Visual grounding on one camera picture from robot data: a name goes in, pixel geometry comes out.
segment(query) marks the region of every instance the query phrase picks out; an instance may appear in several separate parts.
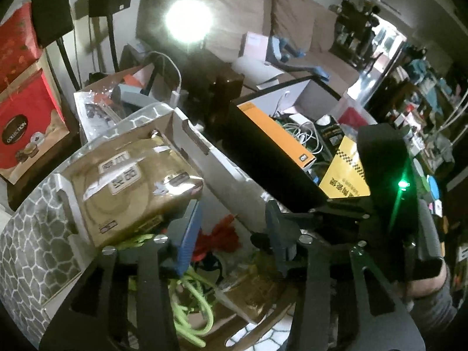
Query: bright lamp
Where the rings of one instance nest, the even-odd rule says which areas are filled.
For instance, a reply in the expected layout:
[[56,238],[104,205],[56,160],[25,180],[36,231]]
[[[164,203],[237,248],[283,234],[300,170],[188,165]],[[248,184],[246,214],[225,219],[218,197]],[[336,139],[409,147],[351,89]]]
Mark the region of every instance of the bright lamp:
[[170,34],[183,43],[202,41],[212,25],[211,12],[199,0],[177,0],[166,14]]

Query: green led light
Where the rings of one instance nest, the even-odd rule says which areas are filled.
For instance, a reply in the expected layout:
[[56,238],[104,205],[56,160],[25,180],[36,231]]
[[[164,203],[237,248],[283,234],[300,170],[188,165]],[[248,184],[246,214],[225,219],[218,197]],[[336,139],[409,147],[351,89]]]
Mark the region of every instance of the green led light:
[[401,180],[398,183],[399,188],[401,188],[401,190],[403,191],[406,191],[406,189],[410,187],[409,185],[410,185],[409,182],[406,182],[405,180]]

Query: blue gripper pad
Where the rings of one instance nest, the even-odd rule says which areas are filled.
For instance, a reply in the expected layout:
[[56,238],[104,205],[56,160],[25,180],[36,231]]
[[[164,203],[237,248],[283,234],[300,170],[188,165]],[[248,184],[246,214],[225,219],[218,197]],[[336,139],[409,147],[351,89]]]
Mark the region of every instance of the blue gripper pad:
[[179,276],[182,276],[190,265],[201,225],[202,210],[200,203],[192,199],[184,215],[180,219],[173,220],[168,227],[166,234],[171,243],[177,248],[175,271]]

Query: red ribbon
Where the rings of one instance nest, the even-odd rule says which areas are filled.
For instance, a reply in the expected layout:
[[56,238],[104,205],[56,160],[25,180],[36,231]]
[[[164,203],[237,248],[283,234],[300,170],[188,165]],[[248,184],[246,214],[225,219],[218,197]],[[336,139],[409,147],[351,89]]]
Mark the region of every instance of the red ribbon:
[[234,215],[227,215],[214,227],[209,235],[198,233],[192,261],[201,261],[209,251],[222,251],[233,253],[240,248],[239,237],[235,232],[232,222]]

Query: brown oval logo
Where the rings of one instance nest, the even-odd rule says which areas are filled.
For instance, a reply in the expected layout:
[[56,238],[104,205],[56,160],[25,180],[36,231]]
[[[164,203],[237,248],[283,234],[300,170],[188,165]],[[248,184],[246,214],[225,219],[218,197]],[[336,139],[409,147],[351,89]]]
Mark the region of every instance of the brown oval logo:
[[5,125],[1,134],[1,139],[5,145],[11,145],[17,142],[26,132],[27,118],[23,114],[19,114],[11,119]]

